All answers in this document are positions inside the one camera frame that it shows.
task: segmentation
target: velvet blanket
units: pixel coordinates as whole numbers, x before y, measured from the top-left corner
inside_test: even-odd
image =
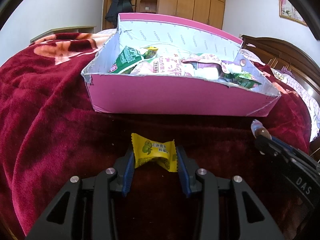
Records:
[[[216,176],[242,176],[284,228],[292,196],[281,190],[255,150],[253,118],[102,114],[92,109],[80,72],[108,38],[48,36],[0,68],[0,204],[12,233],[23,239],[71,176],[87,178],[112,166],[125,154],[132,132],[159,142],[174,139]],[[268,117],[259,120],[273,136],[308,152],[306,105],[269,66],[256,66],[282,93]],[[147,163],[136,169],[127,198],[116,201],[119,239],[191,239],[193,207],[177,173]]]

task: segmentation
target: wooden headboard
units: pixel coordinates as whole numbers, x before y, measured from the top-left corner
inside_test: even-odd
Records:
[[[252,51],[263,63],[274,69],[282,69],[285,66],[291,71],[296,80],[320,105],[320,68],[306,53],[287,41],[275,38],[242,35],[242,39],[243,48]]]

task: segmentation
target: black device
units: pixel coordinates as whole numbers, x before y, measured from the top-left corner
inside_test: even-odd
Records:
[[[310,217],[295,240],[318,239],[320,218],[320,169],[317,162],[277,138],[258,136],[255,147],[265,153],[274,171],[309,207]],[[227,198],[225,209],[226,239],[283,240],[277,224],[262,202],[240,176],[232,179],[216,177],[199,168],[177,147],[178,174],[187,197],[201,198],[195,226],[195,240],[220,239],[219,197]],[[129,147],[124,157],[112,168],[97,176],[80,179],[73,176],[54,197],[36,221],[26,240],[117,240],[113,198],[126,196],[134,173],[134,153]]]

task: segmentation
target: cardboard box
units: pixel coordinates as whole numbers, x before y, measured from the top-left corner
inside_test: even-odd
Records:
[[[95,111],[132,114],[267,116],[280,92],[246,60],[243,70],[260,85],[251,90],[185,76],[133,76],[109,70],[124,46],[155,46],[159,51],[212,53],[240,62],[242,40],[214,27],[173,16],[122,13],[118,28],[82,70]]]

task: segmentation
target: candy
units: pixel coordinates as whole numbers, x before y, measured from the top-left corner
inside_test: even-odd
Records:
[[[156,161],[161,167],[170,172],[177,172],[177,152],[174,140],[159,143],[144,138],[136,133],[131,134],[135,168],[149,162]]]

